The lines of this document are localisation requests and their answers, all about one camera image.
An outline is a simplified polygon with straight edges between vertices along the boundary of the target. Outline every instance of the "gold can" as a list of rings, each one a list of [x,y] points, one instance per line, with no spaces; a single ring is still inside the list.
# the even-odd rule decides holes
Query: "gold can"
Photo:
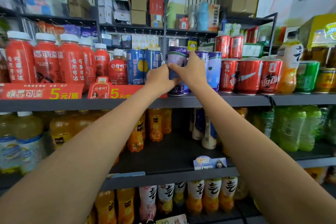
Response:
[[[329,93],[336,83],[335,73],[336,68],[320,68],[314,91],[318,93]]]
[[[320,63],[320,67],[325,67],[328,63],[331,47],[313,47],[310,51],[309,60],[316,60]]]

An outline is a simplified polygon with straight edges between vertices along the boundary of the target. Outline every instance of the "person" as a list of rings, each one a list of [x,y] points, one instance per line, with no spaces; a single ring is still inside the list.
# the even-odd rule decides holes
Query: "person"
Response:
[[[284,21],[289,16],[292,0],[273,0],[269,14],[278,13],[278,20]]]
[[[169,80],[168,68],[180,78]],[[183,80],[204,107],[269,223],[334,223],[336,200],[207,83],[195,52],[188,64],[150,70],[143,88],[99,118],[0,197],[1,224],[82,224],[146,108]]]

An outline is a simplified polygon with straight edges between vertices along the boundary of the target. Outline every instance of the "bottle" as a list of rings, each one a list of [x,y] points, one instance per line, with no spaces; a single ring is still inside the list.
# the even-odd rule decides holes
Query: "bottle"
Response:
[[[186,190],[185,182],[178,182],[174,185],[173,201],[177,207],[183,207],[185,204],[184,191]]]
[[[302,108],[306,112],[302,132],[299,139],[299,150],[312,151],[315,144],[315,137],[319,129],[322,113],[317,106],[308,105]]]
[[[109,76],[109,62],[110,55],[107,52],[106,44],[95,44],[96,51],[94,56],[96,58],[96,75],[97,76]]]
[[[190,215],[198,215],[202,212],[202,195],[204,180],[188,182],[187,209]]]
[[[283,124],[279,137],[279,147],[286,151],[297,151],[306,112],[300,106],[290,106],[283,117]]]
[[[55,111],[50,130],[55,150],[73,137],[73,122],[67,111]]]
[[[15,121],[15,137],[21,149],[21,173],[32,171],[44,159],[42,145],[43,123],[33,116],[33,112],[17,112]]]
[[[95,205],[98,212],[98,224],[117,224],[114,210],[114,190],[99,192]]]
[[[128,85],[127,61],[124,50],[114,50],[114,60],[108,64],[108,81],[116,85]]]
[[[171,133],[171,108],[162,109],[162,132],[163,134]]]
[[[297,31],[289,32],[288,39],[279,48],[277,57],[283,61],[277,92],[291,94],[296,87],[296,71],[303,54],[303,45]]]
[[[78,46],[78,37],[61,34],[62,45],[58,48],[62,81],[65,83],[83,83],[83,92],[87,91],[85,62],[82,49]]]
[[[156,205],[155,198],[157,192],[157,185],[147,186],[147,187],[139,187],[140,194],[140,221],[147,222],[148,220],[153,220],[156,214]]]
[[[118,223],[132,224],[134,222],[134,188],[117,189]]]
[[[135,125],[131,135],[127,141],[127,148],[130,152],[139,152],[144,148],[144,129],[145,129],[145,113],[143,113]]]
[[[33,47],[25,32],[7,31],[6,58],[11,83],[36,83]]]
[[[15,120],[11,112],[0,112],[0,171],[3,174],[20,170],[21,149],[14,136]]]
[[[274,109],[267,108],[261,109],[254,114],[252,118],[252,124],[259,129],[259,131],[263,132],[265,136],[268,138],[271,137],[272,126],[274,122]]]
[[[56,37],[52,34],[36,33],[37,45],[33,48],[36,76],[39,83],[62,82],[58,61]]]
[[[228,212],[231,211],[234,206],[233,196],[236,191],[238,184],[238,178],[233,177],[224,177],[222,178],[222,184],[219,192],[219,208]]]
[[[110,86],[106,83],[107,78],[98,78],[98,82],[92,87],[91,99],[107,99],[109,97]]]
[[[91,84],[96,82],[97,70],[95,53],[92,50],[90,38],[82,37],[79,39],[79,47],[82,49],[84,55],[86,85],[90,87]]]
[[[218,179],[206,179],[204,181],[204,196],[202,199],[202,205],[204,206],[207,214],[218,211],[218,195],[221,189],[222,180]]]
[[[97,120],[97,116],[88,110],[79,110],[73,121],[73,136],[81,132],[84,128]]]
[[[159,142],[163,139],[161,109],[149,109],[149,139]]]
[[[325,128],[328,120],[328,116],[330,113],[330,107],[321,107],[321,120],[320,124],[318,125],[317,134],[315,136],[315,141],[320,141],[325,136]]]
[[[157,209],[160,213],[170,213],[173,210],[174,183],[158,185],[157,193],[159,194]]]

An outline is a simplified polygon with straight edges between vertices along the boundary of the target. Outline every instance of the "green can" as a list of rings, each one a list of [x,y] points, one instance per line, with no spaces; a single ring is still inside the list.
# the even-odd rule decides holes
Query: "green can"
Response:
[[[296,92],[311,93],[315,88],[320,63],[318,61],[300,61],[296,72]]]

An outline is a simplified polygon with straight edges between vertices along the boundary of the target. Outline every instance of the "red bottle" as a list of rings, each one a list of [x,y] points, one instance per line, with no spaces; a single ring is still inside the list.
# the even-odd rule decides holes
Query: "red bottle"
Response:
[[[108,64],[108,81],[117,85],[127,85],[127,61],[124,50],[114,50],[114,60]]]
[[[60,37],[62,45],[58,49],[58,59],[62,79],[65,83],[83,83],[83,92],[85,92],[88,89],[85,62],[82,49],[78,46],[78,37],[71,34],[61,34]]]
[[[91,84],[96,82],[97,67],[95,53],[91,49],[92,45],[88,37],[79,39],[79,47],[82,49],[84,55],[86,85],[90,87]]]
[[[109,76],[110,55],[106,50],[106,44],[95,44],[95,48],[96,74],[97,76]]]
[[[241,59],[243,56],[244,37],[233,36],[230,38],[229,58]]]
[[[8,31],[7,65],[11,83],[36,83],[33,47],[25,32]]]
[[[258,93],[275,94],[280,80],[282,60],[264,60],[261,71],[261,81]]]
[[[39,83],[62,82],[58,62],[56,37],[52,34],[36,33],[37,45],[33,48],[36,76]]]
[[[216,37],[215,52],[222,53],[222,59],[229,57],[230,37],[228,35],[221,35]]]
[[[238,59],[222,59],[222,69],[219,79],[219,90],[232,93],[236,86]]]
[[[237,90],[246,95],[255,95],[259,90],[263,62],[257,58],[245,58],[239,62]]]

